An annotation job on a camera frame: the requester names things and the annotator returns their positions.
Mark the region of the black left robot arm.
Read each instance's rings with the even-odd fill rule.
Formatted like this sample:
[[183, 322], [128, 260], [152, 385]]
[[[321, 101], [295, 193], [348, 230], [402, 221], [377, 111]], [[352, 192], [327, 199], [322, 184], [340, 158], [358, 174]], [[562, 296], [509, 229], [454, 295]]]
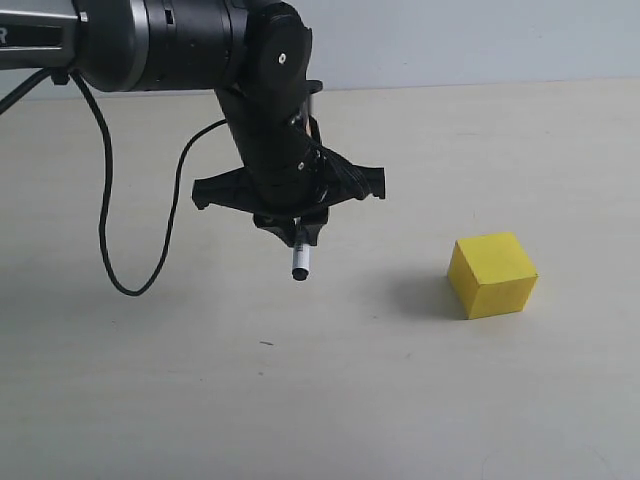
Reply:
[[102, 92], [216, 94], [242, 167], [194, 183], [199, 209], [253, 215], [293, 244], [316, 243], [332, 206], [385, 196], [380, 168], [327, 148], [307, 76], [313, 34], [283, 1], [5, 1], [1, 66]]

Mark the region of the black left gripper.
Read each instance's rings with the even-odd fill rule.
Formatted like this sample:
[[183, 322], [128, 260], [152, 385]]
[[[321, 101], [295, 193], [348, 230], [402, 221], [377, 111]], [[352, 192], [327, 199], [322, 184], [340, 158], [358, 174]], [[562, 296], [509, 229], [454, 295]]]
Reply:
[[198, 179], [192, 200], [203, 210], [217, 205], [254, 214], [256, 228], [286, 246], [296, 242], [295, 217], [304, 241], [317, 246], [329, 209], [369, 196], [386, 198], [385, 170], [349, 162], [335, 152], [306, 155], [241, 154], [242, 166], [220, 175]]

